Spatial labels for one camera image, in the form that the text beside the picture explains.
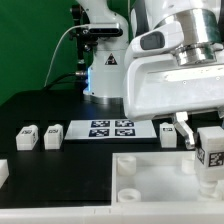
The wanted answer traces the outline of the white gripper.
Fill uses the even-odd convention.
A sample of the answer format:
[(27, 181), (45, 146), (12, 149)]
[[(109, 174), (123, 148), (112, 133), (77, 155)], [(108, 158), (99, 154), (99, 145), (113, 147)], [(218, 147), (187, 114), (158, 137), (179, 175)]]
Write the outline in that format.
[(224, 51), (208, 64), (178, 66), (171, 54), (135, 59), (124, 79), (125, 116), (133, 121), (173, 115), (175, 129), (188, 150), (195, 148), (188, 114), (224, 106)]

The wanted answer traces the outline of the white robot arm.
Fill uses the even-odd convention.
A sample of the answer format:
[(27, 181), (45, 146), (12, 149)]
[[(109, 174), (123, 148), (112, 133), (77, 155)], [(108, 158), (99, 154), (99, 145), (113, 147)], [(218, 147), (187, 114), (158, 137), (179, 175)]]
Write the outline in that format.
[(224, 116), (224, 0), (136, 0), (129, 20), (107, 0), (77, 2), (97, 39), (84, 96), (121, 101), (133, 121), (171, 118), (194, 148), (188, 116)]

